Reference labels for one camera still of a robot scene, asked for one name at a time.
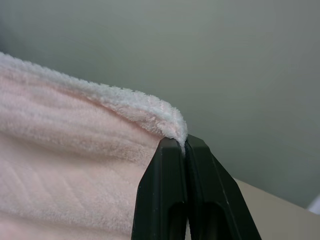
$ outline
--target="pink towel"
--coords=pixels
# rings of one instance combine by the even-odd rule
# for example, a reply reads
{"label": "pink towel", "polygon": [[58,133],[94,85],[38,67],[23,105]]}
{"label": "pink towel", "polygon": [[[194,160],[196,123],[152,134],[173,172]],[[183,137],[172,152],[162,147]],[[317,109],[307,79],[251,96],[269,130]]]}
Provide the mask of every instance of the pink towel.
{"label": "pink towel", "polygon": [[128,240],[169,103],[0,53],[0,240]]}

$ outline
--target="pink fabric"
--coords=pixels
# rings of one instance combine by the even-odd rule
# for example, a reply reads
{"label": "pink fabric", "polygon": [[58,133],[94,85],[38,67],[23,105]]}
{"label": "pink fabric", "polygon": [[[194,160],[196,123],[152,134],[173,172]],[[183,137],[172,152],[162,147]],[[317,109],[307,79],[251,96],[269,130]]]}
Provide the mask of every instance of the pink fabric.
{"label": "pink fabric", "polygon": [[165,136],[187,136],[170,104],[0,53],[0,239],[130,239]]}

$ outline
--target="towel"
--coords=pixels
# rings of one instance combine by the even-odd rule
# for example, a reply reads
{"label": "towel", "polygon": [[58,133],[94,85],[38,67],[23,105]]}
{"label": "towel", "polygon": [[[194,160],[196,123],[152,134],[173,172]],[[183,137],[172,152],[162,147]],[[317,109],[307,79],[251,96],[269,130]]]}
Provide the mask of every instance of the towel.
{"label": "towel", "polygon": [[187,138],[169,103],[0,53],[0,239],[130,239],[163,137]]}

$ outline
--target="beige surface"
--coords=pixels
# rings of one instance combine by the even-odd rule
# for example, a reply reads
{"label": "beige surface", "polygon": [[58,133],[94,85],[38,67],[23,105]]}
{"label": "beige surface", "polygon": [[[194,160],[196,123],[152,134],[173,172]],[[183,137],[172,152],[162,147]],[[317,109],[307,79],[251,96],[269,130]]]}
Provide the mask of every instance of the beige surface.
{"label": "beige surface", "polygon": [[[319,240],[320,216],[236,181],[262,240]],[[185,240],[191,240],[187,229]]]}

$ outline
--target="background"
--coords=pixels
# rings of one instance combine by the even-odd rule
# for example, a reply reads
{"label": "background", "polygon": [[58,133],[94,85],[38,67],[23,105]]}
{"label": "background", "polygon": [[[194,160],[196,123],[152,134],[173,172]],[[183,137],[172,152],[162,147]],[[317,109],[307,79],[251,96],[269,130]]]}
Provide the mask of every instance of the background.
{"label": "background", "polygon": [[0,51],[170,102],[229,173],[320,193],[317,0],[1,0]]}

